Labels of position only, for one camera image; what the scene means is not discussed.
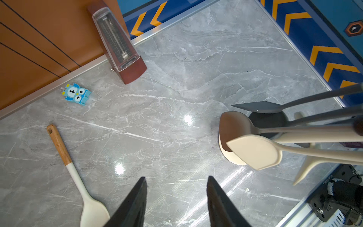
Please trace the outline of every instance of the black cable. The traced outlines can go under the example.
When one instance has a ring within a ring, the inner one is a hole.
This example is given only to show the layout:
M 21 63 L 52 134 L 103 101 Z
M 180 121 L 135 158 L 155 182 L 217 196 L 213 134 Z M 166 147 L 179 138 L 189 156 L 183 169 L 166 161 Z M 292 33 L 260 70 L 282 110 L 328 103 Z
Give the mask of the black cable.
M 354 176 L 352 176 L 351 178 L 349 178 L 349 183 L 350 183 L 350 181 L 351 181 L 351 179 L 353 178 L 353 177 L 357 177 L 357 176 L 363 176 L 363 174 L 357 174 L 357 175 L 354 175 Z
M 342 202 L 339 202 L 339 201 L 335 201 L 335 200 L 330 200 L 329 201 L 330 203 L 336 203 L 336 204 L 339 204 L 339 205 L 342 205 L 342 206 L 345 206 L 346 208 L 349 208 L 351 210 L 354 210 L 355 212 L 357 212 L 359 215 L 363 215 L 361 211 L 357 210 L 356 208 L 348 205 L 348 204 L 345 204 L 345 203 L 342 203 Z

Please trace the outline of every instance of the gray marble tile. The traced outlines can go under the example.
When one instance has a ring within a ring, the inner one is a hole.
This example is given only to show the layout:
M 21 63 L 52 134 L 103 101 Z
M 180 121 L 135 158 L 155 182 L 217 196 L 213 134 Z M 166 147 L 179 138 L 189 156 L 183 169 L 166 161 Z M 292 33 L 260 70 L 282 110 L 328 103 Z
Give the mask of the gray marble tile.
M 79 225 L 82 199 L 45 130 L 51 123 L 111 215 L 146 177 L 144 226 L 209 226 L 209 175 L 251 225 L 275 226 L 331 169 L 319 165 L 292 186 L 303 156 L 284 153 L 280 165 L 255 171 L 219 150 L 219 117 L 237 110 L 231 104 L 326 91 L 253 0 L 221 0 L 137 50 L 148 70 L 131 84 L 104 63 L 70 81 L 93 92 L 85 107 L 57 90 L 0 121 L 2 226 Z M 336 108 L 329 99 L 286 113 Z

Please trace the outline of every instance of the spoon head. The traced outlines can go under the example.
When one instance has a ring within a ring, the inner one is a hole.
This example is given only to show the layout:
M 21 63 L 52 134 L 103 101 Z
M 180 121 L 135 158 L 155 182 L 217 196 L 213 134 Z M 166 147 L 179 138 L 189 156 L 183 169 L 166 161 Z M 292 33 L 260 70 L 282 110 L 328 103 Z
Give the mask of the spoon head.
M 240 165 L 240 166 L 246 165 L 246 163 L 244 161 L 242 161 L 235 153 L 226 151 L 223 149 L 220 136 L 218 136 L 218 142 L 219 142 L 219 148 L 221 149 L 222 154 L 226 157 L 226 159 L 228 161 L 230 161 L 233 164 Z
M 275 166 L 282 159 L 282 152 L 275 147 L 274 142 L 259 135 L 241 136 L 228 141 L 227 145 L 255 170 Z
M 236 111 L 224 112 L 219 121 L 219 136 L 222 148 L 232 152 L 226 142 L 237 137 L 251 134 L 251 120 L 243 113 Z
M 280 108 L 281 107 L 280 104 L 267 101 L 242 103 L 242 104 L 235 104 L 232 106 L 256 113 L 277 113 L 282 111 Z
M 102 227 L 109 219 L 110 214 L 101 202 L 93 198 L 83 201 L 81 227 Z

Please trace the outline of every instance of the owl toy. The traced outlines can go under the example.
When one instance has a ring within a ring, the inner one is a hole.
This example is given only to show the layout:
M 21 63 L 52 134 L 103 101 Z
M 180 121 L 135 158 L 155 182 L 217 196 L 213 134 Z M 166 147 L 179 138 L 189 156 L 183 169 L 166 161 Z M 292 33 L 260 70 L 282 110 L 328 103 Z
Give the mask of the owl toy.
M 81 88 L 78 84 L 67 84 L 66 90 L 62 92 L 62 95 L 66 96 L 66 100 L 70 102 L 78 103 L 82 106 L 86 105 L 88 96 L 91 94 L 89 90 Z

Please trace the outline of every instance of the white spatula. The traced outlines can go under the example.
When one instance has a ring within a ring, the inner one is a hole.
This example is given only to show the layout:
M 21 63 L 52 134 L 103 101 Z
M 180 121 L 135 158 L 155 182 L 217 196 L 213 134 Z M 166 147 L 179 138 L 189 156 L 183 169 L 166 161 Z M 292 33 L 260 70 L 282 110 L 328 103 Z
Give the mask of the white spatula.
M 244 161 L 242 161 L 235 153 L 226 151 L 222 147 L 221 137 L 218 135 L 219 148 L 221 149 L 222 154 L 225 158 L 233 164 L 244 166 L 247 165 Z
M 256 170 L 279 164 L 283 150 L 322 158 L 363 162 L 363 152 L 290 147 L 259 135 L 244 135 L 228 141 L 227 145 L 242 161 Z
M 363 162 L 353 162 L 347 160 L 339 160 L 333 158 L 321 158 L 314 156 L 306 156 L 304 163 L 302 164 L 299 172 L 297 173 L 293 185 L 297 185 L 300 181 L 302 181 L 307 174 L 312 170 L 315 166 L 321 163 L 330 162 L 330 163 L 340 163 L 340 164 L 350 164 L 350 165 L 363 165 Z
M 53 140 L 64 165 L 67 167 L 74 183 L 76 184 L 83 199 L 83 212 L 81 216 L 81 227 L 102 227 L 110 219 L 110 215 L 106 207 L 99 201 L 95 200 L 88 194 L 85 185 L 83 184 L 72 159 L 69 156 L 66 146 L 61 135 L 55 125 L 48 125 L 46 128 L 48 134 Z

